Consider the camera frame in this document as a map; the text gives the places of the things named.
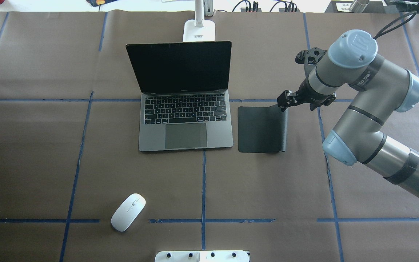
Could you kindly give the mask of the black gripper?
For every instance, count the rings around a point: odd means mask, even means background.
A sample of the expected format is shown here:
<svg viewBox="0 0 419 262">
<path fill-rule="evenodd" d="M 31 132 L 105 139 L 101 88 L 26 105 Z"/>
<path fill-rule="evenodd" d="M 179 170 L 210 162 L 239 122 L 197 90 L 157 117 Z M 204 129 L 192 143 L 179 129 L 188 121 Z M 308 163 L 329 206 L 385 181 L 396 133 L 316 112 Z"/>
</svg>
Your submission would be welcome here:
<svg viewBox="0 0 419 262">
<path fill-rule="evenodd" d="M 310 111 L 314 111 L 318 107 L 329 106 L 335 99 L 335 92 L 330 95 L 320 94 L 313 90 L 308 81 L 303 81 L 298 91 L 283 91 L 277 97 L 277 105 L 284 112 L 291 106 L 308 103 L 310 105 Z"/>
</svg>

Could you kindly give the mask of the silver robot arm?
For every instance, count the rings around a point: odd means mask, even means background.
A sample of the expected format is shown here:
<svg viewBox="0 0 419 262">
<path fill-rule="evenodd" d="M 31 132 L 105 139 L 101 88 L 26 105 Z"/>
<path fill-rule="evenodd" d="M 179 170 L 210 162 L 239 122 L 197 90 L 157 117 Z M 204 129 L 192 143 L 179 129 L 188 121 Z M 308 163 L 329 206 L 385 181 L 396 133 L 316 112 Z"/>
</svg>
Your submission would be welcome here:
<svg viewBox="0 0 419 262">
<path fill-rule="evenodd" d="M 419 77 L 378 53 L 376 37 L 353 29 L 328 50 L 298 53 L 305 79 L 298 91 L 277 98 L 282 111 L 303 103 L 310 110 L 329 106 L 336 90 L 348 84 L 355 98 L 322 144 L 325 153 L 347 166 L 359 162 L 419 198 L 419 152 L 381 131 L 393 112 L 406 112 L 419 102 Z"/>
</svg>

